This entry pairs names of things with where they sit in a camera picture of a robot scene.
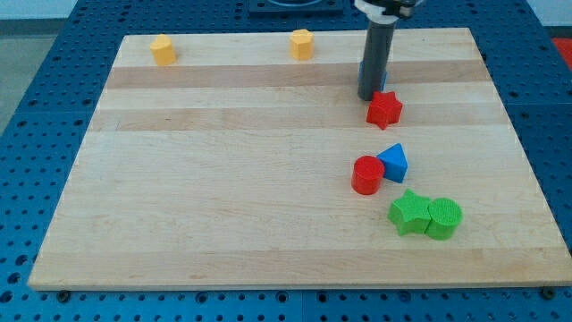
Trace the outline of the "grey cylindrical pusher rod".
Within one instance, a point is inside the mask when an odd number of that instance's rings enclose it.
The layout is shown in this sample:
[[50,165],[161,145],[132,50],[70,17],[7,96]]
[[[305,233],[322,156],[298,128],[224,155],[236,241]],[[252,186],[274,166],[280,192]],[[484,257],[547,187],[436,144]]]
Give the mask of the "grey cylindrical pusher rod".
[[395,23],[369,22],[362,59],[364,62],[362,81],[357,87],[357,95],[364,101],[372,100],[374,92],[379,88],[383,73],[386,72],[394,30]]

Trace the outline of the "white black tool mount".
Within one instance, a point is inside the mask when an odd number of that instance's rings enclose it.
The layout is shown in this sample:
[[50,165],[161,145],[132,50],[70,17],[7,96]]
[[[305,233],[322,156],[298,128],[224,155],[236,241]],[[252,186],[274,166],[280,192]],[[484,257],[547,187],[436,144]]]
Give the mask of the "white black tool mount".
[[393,24],[400,19],[409,19],[423,0],[355,0],[354,6],[370,22]]

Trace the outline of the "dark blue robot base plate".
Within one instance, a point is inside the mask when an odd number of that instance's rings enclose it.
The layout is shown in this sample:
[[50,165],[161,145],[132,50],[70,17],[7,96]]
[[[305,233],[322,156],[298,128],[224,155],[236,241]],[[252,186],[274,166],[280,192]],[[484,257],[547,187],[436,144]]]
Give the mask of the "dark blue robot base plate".
[[250,16],[272,14],[342,13],[343,0],[248,0]]

